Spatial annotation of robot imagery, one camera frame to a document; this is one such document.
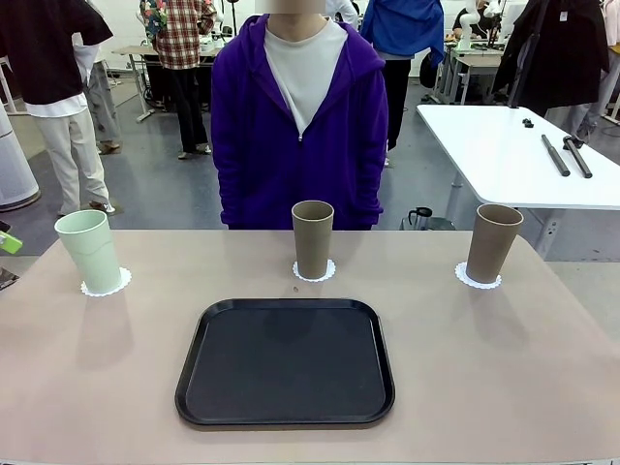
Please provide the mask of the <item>pale green tall cup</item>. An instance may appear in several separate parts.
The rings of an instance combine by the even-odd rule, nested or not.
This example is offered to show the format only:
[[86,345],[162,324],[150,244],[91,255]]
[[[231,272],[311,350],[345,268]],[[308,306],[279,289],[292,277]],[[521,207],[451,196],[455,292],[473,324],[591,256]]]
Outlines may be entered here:
[[81,210],[58,219],[54,229],[93,295],[106,295],[122,283],[108,216],[100,210]]

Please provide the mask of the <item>white scalloped paper coaster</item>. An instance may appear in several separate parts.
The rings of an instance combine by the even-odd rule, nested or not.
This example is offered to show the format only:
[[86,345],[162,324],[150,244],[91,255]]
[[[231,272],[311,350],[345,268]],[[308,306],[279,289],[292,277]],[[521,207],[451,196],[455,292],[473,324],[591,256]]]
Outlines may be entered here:
[[502,284],[502,276],[498,275],[492,283],[481,283],[473,280],[467,274],[467,263],[458,263],[454,268],[456,278],[463,284],[478,290],[492,290],[498,288]]
[[116,294],[116,293],[122,291],[132,281],[132,272],[128,268],[125,268],[125,267],[120,267],[119,271],[120,271],[120,284],[118,286],[116,286],[115,288],[113,288],[111,291],[108,291],[108,292],[105,292],[105,293],[94,293],[94,292],[91,292],[87,288],[85,282],[82,282],[81,285],[80,285],[81,292],[84,295],[87,295],[89,297],[104,297],[104,296],[113,295],[113,294]]
[[307,278],[302,276],[299,273],[298,270],[298,261],[295,261],[292,267],[293,270],[293,274],[300,280],[305,281],[305,282],[310,282],[310,283],[318,283],[318,282],[323,282],[325,280],[330,279],[331,277],[334,276],[335,272],[336,272],[336,264],[332,259],[328,259],[327,263],[326,263],[326,269],[325,269],[325,274],[322,277],[319,278]]

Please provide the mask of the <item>brown tall cup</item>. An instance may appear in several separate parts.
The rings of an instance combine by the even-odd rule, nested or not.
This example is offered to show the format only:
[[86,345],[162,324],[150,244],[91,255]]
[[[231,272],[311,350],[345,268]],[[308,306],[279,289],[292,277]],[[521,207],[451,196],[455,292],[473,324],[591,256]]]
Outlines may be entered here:
[[523,215],[512,207],[495,203],[480,205],[466,262],[466,276],[483,285],[495,283],[523,221]]
[[324,201],[300,201],[292,216],[297,271],[303,278],[320,279],[327,272],[334,209]]

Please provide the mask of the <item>person's right forearm purple sleeve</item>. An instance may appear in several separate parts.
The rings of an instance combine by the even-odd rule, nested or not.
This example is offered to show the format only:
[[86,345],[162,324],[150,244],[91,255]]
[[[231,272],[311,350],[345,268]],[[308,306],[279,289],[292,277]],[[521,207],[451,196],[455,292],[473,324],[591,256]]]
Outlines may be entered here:
[[247,230],[244,212],[245,157],[234,144],[223,142],[214,148],[213,159],[218,171],[222,222],[233,230]]

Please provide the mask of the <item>person's left forearm purple sleeve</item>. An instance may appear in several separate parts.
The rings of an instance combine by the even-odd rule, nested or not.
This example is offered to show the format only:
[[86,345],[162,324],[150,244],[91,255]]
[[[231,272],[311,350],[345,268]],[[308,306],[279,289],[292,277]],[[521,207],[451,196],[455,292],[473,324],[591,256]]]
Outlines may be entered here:
[[387,158],[387,143],[365,149],[357,167],[358,223],[369,230],[378,223],[383,212],[379,201],[379,189]]

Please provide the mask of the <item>white cylindrical air purifier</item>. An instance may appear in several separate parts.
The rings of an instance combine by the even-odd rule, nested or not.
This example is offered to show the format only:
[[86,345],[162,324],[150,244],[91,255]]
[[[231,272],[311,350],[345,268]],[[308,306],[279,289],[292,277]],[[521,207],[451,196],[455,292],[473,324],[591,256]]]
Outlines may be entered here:
[[0,212],[23,208],[41,195],[39,185],[0,103]]

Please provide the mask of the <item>person in grey trousers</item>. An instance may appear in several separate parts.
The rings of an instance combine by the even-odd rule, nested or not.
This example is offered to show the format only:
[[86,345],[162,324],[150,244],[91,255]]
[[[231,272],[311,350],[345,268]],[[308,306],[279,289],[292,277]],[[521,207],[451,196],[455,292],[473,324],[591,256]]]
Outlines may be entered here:
[[80,33],[74,33],[72,41],[84,80],[84,95],[93,120],[99,153],[118,153],[121,149],[121,135],[101,47],[85,46]]

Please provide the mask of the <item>person black top white trousers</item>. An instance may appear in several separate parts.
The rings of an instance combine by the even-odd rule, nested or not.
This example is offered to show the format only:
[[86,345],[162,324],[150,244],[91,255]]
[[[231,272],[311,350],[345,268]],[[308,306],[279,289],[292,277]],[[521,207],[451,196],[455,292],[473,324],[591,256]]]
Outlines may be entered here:
[[0,58],[8,60],[62,190],[59,214],[91,207],[111,214],[105,172],[84,87],[101,43],[112,37],[86,0],[0,0]]

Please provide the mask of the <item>grey background desk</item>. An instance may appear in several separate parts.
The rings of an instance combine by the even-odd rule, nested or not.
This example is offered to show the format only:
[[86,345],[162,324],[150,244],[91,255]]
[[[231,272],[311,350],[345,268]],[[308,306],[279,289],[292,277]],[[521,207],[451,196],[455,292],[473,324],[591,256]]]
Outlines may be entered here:
[[465,105],[474,80],[480,88],[480,102],[489,103],[502,55],[502,51],[493,49],[460,51],[455,47],[450,48],[443,69],[445,102],[449,105]]
[[144,98],[145,86],[143,85],[143,80],[140,77],[137,65],[147,65],[147,62],[143,60],[145,56],[159,58],[159,55],[152,46],[124,46],[123,48],[114,50],[112,53],[125,56],[129,59],[130,71],[132,72],[134,82],[138,90],[139,103],[141,107],[141,115],[136,118],[136,122],[142,123],[145,119],[152,116],[156,112],[156,109],[151,107]]

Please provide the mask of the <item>person in plaid shirt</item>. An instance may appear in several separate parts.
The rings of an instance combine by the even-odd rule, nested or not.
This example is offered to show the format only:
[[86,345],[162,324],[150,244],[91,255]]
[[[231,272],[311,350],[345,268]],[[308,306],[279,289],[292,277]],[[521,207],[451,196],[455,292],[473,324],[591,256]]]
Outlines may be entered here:
[[210,153],[198,85],[200,36],[217,18],[212,0],[139,0],[148,41],[170,77],[182,143],[180,160]]

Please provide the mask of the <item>black plastic serving tray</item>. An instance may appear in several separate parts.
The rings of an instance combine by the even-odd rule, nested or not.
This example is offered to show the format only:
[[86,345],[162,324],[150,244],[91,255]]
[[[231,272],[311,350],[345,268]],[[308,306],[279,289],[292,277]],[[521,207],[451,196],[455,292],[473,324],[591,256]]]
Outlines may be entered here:
[[201,427],[365,425],[395,401],[377,313],[349,298],[235,298],[201,315],[174,395]]

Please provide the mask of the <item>person in purple hoodie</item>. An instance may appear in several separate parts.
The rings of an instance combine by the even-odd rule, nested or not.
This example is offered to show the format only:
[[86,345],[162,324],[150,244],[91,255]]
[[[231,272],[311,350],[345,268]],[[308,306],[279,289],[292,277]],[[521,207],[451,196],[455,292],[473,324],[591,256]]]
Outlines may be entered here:
[[245,157],[247,230],[288,230],[298,202],[323,201],[340,231],[358,223],[362,152],[388,145],[384,61],[325,0],[263,0],[217,54],[212,150]]

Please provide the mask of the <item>person in blue jacket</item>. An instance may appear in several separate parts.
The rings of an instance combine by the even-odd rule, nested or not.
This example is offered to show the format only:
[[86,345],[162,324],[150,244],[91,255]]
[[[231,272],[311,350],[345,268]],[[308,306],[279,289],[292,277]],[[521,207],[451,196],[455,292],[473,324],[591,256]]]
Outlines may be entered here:
[[360,34],[385,61],[388,150],[400,134],[416,54],[428,49],[433,68],[444,59],[444,18],[441,0],[369,0]]

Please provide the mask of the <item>black hanging bag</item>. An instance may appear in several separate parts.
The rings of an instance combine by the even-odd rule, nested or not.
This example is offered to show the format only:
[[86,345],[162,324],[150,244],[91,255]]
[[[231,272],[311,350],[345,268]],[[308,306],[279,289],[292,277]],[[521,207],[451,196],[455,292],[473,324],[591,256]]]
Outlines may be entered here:
[[419,67],[419,83],[428,89],[435,86],[439,65],[434,62],[435,53],[430,50],[422,59]]

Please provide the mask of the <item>white work table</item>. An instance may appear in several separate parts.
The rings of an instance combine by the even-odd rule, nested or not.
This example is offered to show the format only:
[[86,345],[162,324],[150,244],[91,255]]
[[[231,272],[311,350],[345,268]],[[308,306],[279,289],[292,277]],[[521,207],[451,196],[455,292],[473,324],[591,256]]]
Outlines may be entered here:
[[[417,112],[454,166],[445,216],[454,220],[460,190],[479,202],[545,210],[535,249],[546,257],[569,210],[620,212],[620,166],[593,148],[579,151],[593,173],[586,179],[563,149],[566,132],[527,108],[419,105]],[[529,118],[533,128],[525,128]],[[549,157],[545,134],[570,170],[563,177]]]

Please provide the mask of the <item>black metal rod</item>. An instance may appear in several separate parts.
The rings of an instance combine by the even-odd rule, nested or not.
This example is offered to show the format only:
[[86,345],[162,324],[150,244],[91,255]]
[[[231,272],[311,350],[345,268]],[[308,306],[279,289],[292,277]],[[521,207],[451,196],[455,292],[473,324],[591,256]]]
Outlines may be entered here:
[[559,173],[563,177],[568,177],[571,174],[571,172],[568,169],[568,167],[566,166],[566,164],[564,163],[563,159],[559,155],[559,153],[556,150],[556,148],[551,144],[550,140],[548,139],[548,137],[545,134],[541,135],[541,139],[542,139],[542,143],[543,143],[543,145],[544,145],[544,147],[545,147],[549,157],[551,158],[554,166],[556,167],[556,169],[559,171]]
[[568,150],[572,154],[583,176],[586,179],[592,178],[593,173],[590,171],[590,168],[586,164],[579,151],[579,149],[584,145],[584,141],[574,136],[566,136],[563,138],[563,143],[563,148],[565,150]]

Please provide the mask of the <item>person in black coat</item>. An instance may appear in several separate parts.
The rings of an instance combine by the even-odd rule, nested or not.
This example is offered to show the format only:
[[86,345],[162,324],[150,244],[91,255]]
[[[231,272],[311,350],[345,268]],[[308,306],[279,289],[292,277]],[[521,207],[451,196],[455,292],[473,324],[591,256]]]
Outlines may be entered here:
[[586,140],[610,72],[604,1],[528,0],[513,24],[492,91],[506,90],[517,106],[540,116],[566,108],[563,129]]

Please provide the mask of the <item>black handled jug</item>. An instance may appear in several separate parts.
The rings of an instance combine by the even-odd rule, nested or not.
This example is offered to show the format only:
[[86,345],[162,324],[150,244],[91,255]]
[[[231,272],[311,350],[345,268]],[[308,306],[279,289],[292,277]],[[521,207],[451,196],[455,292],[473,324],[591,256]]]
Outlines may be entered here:
[[455,231],[453,222],[435,217],[429,207],[416,207],[408,212],[403,223],[410,231]]

